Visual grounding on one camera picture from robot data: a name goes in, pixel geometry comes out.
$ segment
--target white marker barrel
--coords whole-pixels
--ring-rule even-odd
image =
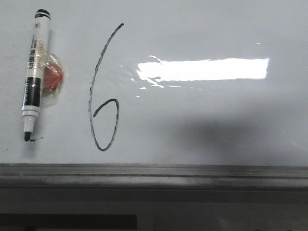
[[[23,101],[24,132],[33,131],[39,115],[40,99],[44,81],[44,53],[47,51],[49,38],[50,14],[46,10],[38,10],[35,14],[34,30],[28,60],[25,94]]]

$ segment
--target black band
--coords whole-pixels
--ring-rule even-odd
[[[50,14],[47,10],[44,10],[44,9],[39,9],[37,11],[37,13],[35,14],[35,17],[36,18],[41,18],[41,17],[48,17],[50,19]]]
[[[40,105],[40,78],[28,77],[25,86],[24,106]]]

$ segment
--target red object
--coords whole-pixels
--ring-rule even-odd
[[[63,80],[63,71],[62,68],[59,67],[55,63],[49,64],[45,67],[44,73],[44,90],[53,90],[56,89]]]

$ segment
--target marker tip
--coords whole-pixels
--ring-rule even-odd
[[[29,131],[25,132],[25,141],[29,141],[30,135],[31,135],[31,132]]]

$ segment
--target transparent tape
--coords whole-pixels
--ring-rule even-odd
[[[29,57],[28,75],[43,80],[43,96],[56,96],[64,76],[63,66],[57,56],[48,52],[36,52]]]

